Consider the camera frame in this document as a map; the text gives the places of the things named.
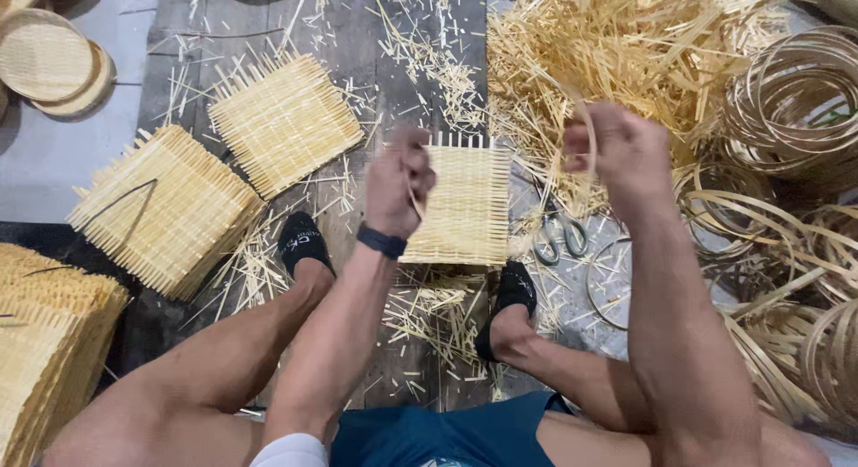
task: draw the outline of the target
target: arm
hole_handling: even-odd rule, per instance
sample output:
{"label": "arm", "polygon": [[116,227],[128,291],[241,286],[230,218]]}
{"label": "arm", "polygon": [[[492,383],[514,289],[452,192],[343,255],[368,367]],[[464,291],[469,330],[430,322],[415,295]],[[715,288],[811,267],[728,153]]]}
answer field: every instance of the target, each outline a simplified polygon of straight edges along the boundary
{"label": "arm", "polygon": [[[420,224],[410,201],[435,184],[423,130],[397,128],[394,144],[372,163],[366,180],[366,224],[407,239]],[[324,441],[363,375],[376,342],[396,261],[358,243],[342,276],[301,327],[274,391],[263,444],[290,433]]]}
{"label": "arm", "polygon": [[[751,380],[713,308],[674,205],[666,131],[611,104],[589,108],[596,168],[632,238],[629,359],[649,400],[667,465],[759,464]],[[586,131],[565,145],[581,170]]]}

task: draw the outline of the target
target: white sleeve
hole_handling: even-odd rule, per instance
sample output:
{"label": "white sleeve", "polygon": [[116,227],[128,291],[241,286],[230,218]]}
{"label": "white sleeve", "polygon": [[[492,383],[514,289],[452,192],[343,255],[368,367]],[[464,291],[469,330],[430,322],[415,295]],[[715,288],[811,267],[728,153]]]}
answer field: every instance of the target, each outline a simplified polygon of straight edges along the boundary
{"label": "white sleeve", "polygon": [[290,433],[259,451],[251,467],[328,467],[328,455],[316,437]]}

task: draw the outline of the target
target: bamboo weaving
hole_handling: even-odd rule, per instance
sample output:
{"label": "bamboo weaving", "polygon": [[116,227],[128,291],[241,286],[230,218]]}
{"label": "bamboo weaving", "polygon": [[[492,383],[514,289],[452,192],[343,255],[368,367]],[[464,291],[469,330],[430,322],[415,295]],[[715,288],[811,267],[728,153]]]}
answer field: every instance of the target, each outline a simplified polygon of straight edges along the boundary
{"label": "bamboo weaving", "polygon": [[437,175],[425,217],[408,240],[402,263],[506,262],[509,152],[430,146]]}
{"label": "bamboo weaving", "polygon": [[128,295],[13,244],[0,256],[0,459],[28,466],[87,404]]}
{"label": "bamboo weaving", "polygon": [[217,88],[209,109],[224,141],[266,201],[357,143],[354,113],[311,55],[250,65]]}
{"label": "bamboo weaving", "polygon": [[241,178],[177,125],[141,133],[137,150],[94,174],[69,216],[87,239],[146,286],[189,299],[263,206]]}

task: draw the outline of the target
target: blue shorts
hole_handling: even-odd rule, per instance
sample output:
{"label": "blue shorts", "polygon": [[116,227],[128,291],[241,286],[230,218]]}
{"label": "blue shorts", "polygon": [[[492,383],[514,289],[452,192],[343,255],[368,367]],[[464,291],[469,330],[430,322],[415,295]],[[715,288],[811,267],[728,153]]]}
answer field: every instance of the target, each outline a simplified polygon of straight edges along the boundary
{"label": "blue shorts", "polygon": [[419,407],[347,410],[330,465],[418,467],[445,459],[471,467],[551,467],[536,440],[547,409],[572,413],[550,391],[443,414]]}

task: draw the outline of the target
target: watch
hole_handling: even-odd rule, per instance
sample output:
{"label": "watch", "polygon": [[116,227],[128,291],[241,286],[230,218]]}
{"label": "watch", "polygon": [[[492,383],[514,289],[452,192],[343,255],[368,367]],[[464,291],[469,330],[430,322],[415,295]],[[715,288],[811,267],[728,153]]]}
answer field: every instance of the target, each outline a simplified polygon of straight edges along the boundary
{"label": "watch", "polygon": [[360,223],[358,229],[358,241],[369,246],[370,249],[378,251],[394,261],[405,252],[405,246],[408,241],[396,237],[388,236],[382,232],[376,231],[366,225],[366,222]]}

